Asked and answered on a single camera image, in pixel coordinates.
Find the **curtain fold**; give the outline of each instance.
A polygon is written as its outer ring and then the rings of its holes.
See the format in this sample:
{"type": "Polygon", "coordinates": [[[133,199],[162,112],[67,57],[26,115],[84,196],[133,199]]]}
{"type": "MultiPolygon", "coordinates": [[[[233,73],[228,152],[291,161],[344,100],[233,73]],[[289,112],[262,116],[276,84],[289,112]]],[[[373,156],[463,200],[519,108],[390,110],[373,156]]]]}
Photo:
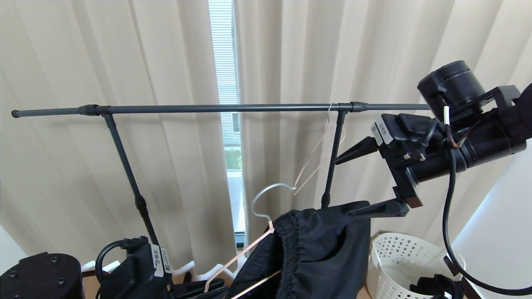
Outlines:
{"type": "MultiPolygon", "coordinates": [[[[0,7],[2,226],[28,254],[64,252],[82,263],[116,239],[146,234],[103,119],[10,111],[217,104],[207,1],[0,7]]],[[[115,119],[173,267],[194,260],[205,271],[234,256],[220,115],[115,119]]]]}
{"type": "MultiPolygon", "coordinates": [[[[530,1],[235,1],[239,100],[252,103],[423,103],[416,86],[429,72],[465,60],[486,90],[532,81],[530,1]]],[[[339,152],[370,134],[382,112],[350,113],[339,152]]],[[[416,114],[430,115],[428,111],[416,114]]],[[[330,127],[337,113],[330,112],[330,127]]],[[[241,113],[246,208],[263,187],[292,184],[324,134],[326,112],[241,113]]],[[[305,168],[293,196],[272,190],[257,205],[273,218],[319,208],[334,130],[305,168]]],[[[458,176],[450,216],[454,238],[492,187],[509,157],[458,176]]],[[[374,219],[372,233],[396,231],[441,244],[448,177],[424,182],[424,203],[406,218],[374,219]]],[[[331,205],[394,197],[385,161],[373,154],[336,167],[331,205]]],[[[247,214],[250,240],[265,222],[247,214]]]]}

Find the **laundry basket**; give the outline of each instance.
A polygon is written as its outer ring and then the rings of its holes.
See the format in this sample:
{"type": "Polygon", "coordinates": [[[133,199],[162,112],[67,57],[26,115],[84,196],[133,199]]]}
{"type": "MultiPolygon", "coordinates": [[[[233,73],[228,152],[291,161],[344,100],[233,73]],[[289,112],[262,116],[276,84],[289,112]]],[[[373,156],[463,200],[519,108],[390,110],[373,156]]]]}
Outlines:
{"type": "MultiPolygon", "coordinates": [[[[368,264],[367,287],[373,299],[430,299],[432,296],[410,291],[420,277],[441,274],[455,281],[462,275],[453,275],[444,262],[447,251],[425,240],[388,232],[372,242],[368,264]]],[[[466,267],[461,256],[456,257],[466,267]]]]}

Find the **vertical support pole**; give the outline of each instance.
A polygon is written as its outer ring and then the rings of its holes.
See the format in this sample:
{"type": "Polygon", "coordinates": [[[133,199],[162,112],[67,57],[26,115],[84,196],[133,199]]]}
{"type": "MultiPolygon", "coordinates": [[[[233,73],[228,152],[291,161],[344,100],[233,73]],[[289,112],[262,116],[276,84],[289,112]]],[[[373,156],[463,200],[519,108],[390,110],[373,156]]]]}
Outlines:
{"type": "Polygon", "coordinates": [[[345,115],[347,111],[338,111],[336,118],[336,131],[334,134],[334,141],[332,144],[331,161],[329,163],[329,173],[327,174],[327,183],[325,184],[325,192],[321,197],[321,208],[328,207],[331,201],[331,185],[333,184],[334,161],[338,155],[338,148],[340,146],[340,137],[342,136],[342,128],[344,126],[345,115]]]}
{"type": "Polygon", "coordinates": [[[120,157],[120,161],[124,166],[124,171],[126,171],[126,176],[128,177],[129,184],[131,185],[131,190],[133,190],[133,195],[135,196],[135,206],[137,207],[138,212],[142,217],[142,220],[144,220],[144,225],[146,226],[146,230],[148,231],[149,239],[152,241],[153,244],[159,245],[159,241],[157,240],[157,236],[155,235],[155,230],[153,229],[152,221],[149,218],[146,200],[144,199],[144,197],[142,197],[142,195],[140,194],[140,190],[138,189],[135,176],[133,175],[133,171],[131,169],[131,165],[129,165],[126,151],[124,150],[122,140],[120,139],[120,135],[118,134],[117,124],[114,122],[112,114],[103,114],[102,116],[105,119],[105,123],[107,124],[109,131],[111,132],[114,146],[117,148],[118,156],[120,157]]]}

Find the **window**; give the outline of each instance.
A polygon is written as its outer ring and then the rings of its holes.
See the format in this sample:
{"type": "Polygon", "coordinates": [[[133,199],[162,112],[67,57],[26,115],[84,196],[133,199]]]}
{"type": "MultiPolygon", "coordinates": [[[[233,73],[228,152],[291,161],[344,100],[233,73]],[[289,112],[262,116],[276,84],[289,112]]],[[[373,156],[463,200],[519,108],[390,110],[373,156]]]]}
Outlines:
{"type": "MultiPolygon", "coordinates": [[[[232,37],[232,1],[209,0],[209,15],[218,84],[218,99],[220,104],[238,104],[235,48],[232,37]]],[[[237,245],[242,246],[245,222],[240,123],[238,113],[222,112],[220,116],[233,227],[237,245]]]]}
{"type": "Polygon", "coordinates": [[[232,120],[233,120],[233,132],[240,133],[240,123],[238,122],[238,112],[232,113],[232,120]]]}

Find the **white wall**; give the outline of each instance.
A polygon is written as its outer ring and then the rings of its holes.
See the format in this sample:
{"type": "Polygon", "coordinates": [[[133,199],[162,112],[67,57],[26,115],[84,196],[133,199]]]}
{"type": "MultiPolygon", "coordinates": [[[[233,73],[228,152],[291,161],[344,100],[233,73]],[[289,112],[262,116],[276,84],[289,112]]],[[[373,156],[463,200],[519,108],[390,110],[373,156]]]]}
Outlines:
{"type": "Polygon", "coordinates": [[[27,256],[7,231],[0,226],[0,275],[27,256]]]}
{"type": "MultiPolygon", "coordinates": [[[[532,285],[532,142],[516,154],[453,243],[473,277],[503,288],[532,285]]],[[[486,298],[512,298],[481,289],[486,298]]]]}

